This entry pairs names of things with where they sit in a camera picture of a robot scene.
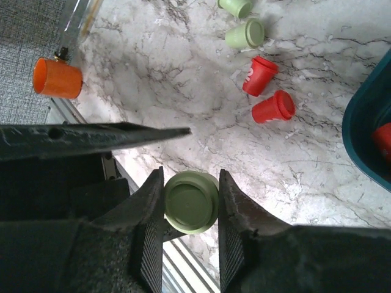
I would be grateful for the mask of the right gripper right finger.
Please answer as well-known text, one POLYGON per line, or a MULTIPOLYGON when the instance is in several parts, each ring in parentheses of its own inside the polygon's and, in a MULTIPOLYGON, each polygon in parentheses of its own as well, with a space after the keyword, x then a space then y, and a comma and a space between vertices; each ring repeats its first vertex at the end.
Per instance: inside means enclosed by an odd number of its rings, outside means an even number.
POLYGON ((261 239, 290 224, 261 207, 222 169, 219 175, 219 269, 222 292, 239 292, 246 275, 259 264, 261 239))

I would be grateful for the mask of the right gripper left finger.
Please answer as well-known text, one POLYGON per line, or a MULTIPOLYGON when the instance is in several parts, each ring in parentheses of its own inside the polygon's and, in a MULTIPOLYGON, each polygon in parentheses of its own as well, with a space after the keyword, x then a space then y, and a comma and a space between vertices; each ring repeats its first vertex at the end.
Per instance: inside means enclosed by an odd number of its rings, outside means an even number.
POLYGON ((129 273, 145 292, 161 292, 164 234, 164 171, 154 169, 143 185, 93 224, 131 235, 129 273))

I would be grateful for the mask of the teal storage basket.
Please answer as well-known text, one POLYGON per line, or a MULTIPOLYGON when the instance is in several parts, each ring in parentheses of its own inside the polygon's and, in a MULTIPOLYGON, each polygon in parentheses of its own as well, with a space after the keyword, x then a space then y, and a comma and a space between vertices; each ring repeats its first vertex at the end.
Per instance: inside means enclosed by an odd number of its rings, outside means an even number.
POLYGON ((373 134, 390 123, 390 52, 387 52, 348 103, 342 123, 345 150, 354 164, 390 191, 390 163, 373 134))

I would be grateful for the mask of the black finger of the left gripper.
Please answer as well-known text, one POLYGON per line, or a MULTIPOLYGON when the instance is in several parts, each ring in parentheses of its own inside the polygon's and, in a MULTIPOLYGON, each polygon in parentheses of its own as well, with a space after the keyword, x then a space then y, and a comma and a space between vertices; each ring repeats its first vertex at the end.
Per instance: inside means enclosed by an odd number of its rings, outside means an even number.
POLYGON ((190 128, 158 129, 129 122, 1 125, 1 160, 107 153, 190 134, 190 128))

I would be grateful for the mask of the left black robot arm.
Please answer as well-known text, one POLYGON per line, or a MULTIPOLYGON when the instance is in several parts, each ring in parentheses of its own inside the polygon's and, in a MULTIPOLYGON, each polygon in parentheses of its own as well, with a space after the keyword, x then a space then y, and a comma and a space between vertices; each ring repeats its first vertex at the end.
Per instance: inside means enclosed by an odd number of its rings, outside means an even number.
POLYGON ((1 220, 101 217, 130 195, 113 151, 190 133, 133 123, 2 125, 1 220))

